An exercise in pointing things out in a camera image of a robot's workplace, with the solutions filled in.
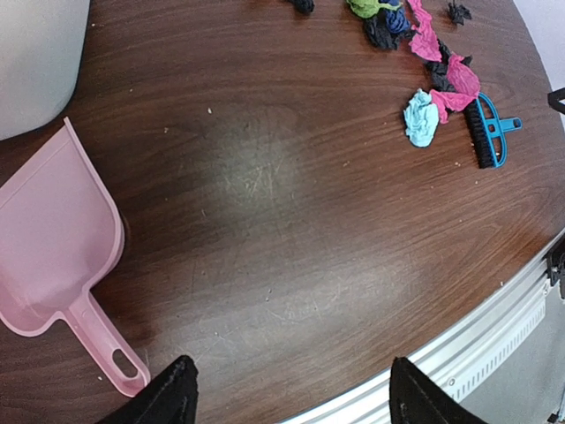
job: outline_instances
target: crumpled fabric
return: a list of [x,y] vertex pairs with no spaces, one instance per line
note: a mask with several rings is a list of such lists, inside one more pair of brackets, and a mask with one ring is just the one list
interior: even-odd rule
[[473,19],[471,11],[462,4],[456,4],[455,0],[453,0],[453,3],[449,3],[448,15],[451,22],[459,25],[465,25],[466,19]]
[[369,42],[379,49],[397,50],[400,45],[400,40],[395,42],[392,34],[383,23],[379,22],[376,15],[363,21],[363,31]]
[[425,60],[440,62],[440,43],[432,28],[432,15],[422,7],[422,0],[407,1],[419,23],[419,26],[412,26],[412,29],[418,31],[410,43],[412,52]]
[[406,135],[417,148],[427,148],[439,124],[439,111],[432,103],[432,96],[418,89],[404,110]]
[[471,68],[462,63],[464,59],[464,57],[455,53],[452,53],[449,58],[447,77],[456,90],[455,93],[430,91],[432,102],[438,107],[440,112],[440,122],[442,124],[448,122],[448,110],[453,110],[454,112],[462,111],[478,97],[480,92],[478,77]]
[[[400,0],[382,0],[383,3],[392,6],[400,5]],[[391,34],[400,34],[407,31],[411,27],[411,23],[406,18],[406,10],[400,7],[396,11],[385,11],[385,21],[387,22],[388,31]]]
[[314,11],[313,0],[289,0],[294,5],[294,8],[303,15],[309,15]]
[[400,34],[391,34],[386,24],[380,22],[376,15],[363,19],[363,31],[374,47],[384,50],[398,50],[402,40],[411,40],[416,33],[408,29]]
[[441,93],[436,90],[431,90],[430,95],[432,96],[432,103],[438,108],[440,122],[442,124],[446,124],[448,122],[448,110],[461,112],[469,106],[469,103],[477,98],[477,96],[473,97],[472,95],[447,92]]
[[400,9],[400,4],[393,6],[392,4],[380,3],[379,0],[347,0],[353,13],[362,19],[372,18],[379,13],[381,9],[396,11]]
[[432,86],[438,91],[454,93],[456,88],[449,82],[448,66],[442,62],[426,62],[426,68],[432,75]]
[[456,53],[452,53],[449,58],[448,80],[457,93],[470,95],[473,99],[478,97],[480,92],[480,82],[475,72],[469,66],[463,63],[464,57]]
[[[441,92],[455,93],[457,90],[453,86],[453,84],[451,84],[448,78],[448,64],[449,59],[451,58],[451,51],[449,51],[449,47],[445,45],[441,40],[439,40],[439,42],[441,62],[426,61],[425,66],[432,76],[432,86],[434,89]],[[461,64],[469,67],[472,60],[473,56],[464,57],[463,60],[461,60]],[[476,75],[473,74],[469,78],[475,79]]]
[[[448,60],[448,71],[446,73],[448,82],[453,86],[455,92],[430,91],[432,102],[438,108],[440,122],[446,124],[448,122],[448,110],[461,111],[478,97],[480,91],[480,83],[477,75],[471,68],[462,63],[471,61],[471,58],[458,56],[450,52],[448,46],[438,40],[432,28],[432,16],[424,10],[422,0],[407,0],[408,4],[414,11],[420,26],[417,28],[418,33],[414,35],[411,42],[412,52],[425,60],[432,62],[444,63]],[[436,83],[439,87],[450,88],[442,76],[436,75]]]
[[463,60],[461,61],[462,64],[464,64],[465,66],[471,66],[471,62],[473,60],[473,56],[469,55],[463,58]]

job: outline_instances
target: blue brush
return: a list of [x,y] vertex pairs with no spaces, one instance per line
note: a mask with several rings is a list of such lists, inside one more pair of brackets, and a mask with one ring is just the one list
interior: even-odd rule
[[[480,104],[483,100],[493,117],[486,118],[483,107]],[[499,119],[498,111],[493,102],[483,93],[478,94],[478,99],[471,102],[464,110],[467,118],[467,125],[471,131],[471,137],[477,153],[479,168],[500,168],[507,157],[505,133],[522,129],[522,119],[512,117],[510,119]],[[501,139],[501,157],[496,155],[494,139]]]

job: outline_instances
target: dark wood tabletop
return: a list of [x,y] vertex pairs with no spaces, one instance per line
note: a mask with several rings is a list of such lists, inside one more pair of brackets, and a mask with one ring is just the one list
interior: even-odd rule
[[[198,423],[289,418],[378,374],[500,288],[565,226],[565,138],[511,0],[440,38],[473,55],[508,162],[480,170],[462,114],[430,148],[402,111],[431,81],[338,1],[94,0],[68,108],[127,230],[94,295],[156,375],[200,371]],[[0,143],[0,183],[62,120]],[[0,326],[0,421],[95,422],[121,396],[65,324]]]

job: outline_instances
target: brush bristles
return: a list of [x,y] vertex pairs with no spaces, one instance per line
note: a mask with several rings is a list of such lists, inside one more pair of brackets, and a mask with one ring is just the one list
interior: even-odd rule
[[485,124],[478,111],[477,102],[471,102],[464,111],[469,132],[473,138],[473,146],[477,154],[479,168],[493,168],[494,158],[490,148],[488,137],[486,137]]

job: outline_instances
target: pink dustpan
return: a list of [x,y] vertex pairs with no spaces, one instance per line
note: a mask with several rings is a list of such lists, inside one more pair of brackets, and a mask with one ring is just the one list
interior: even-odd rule
[[[68,119],[0,187],[0,319],[21,336],[64,320],[126,396],[149,370],[102,311],[90,289],[117,264],[124,227]],[[113,355],[137,368],[127,377]]]

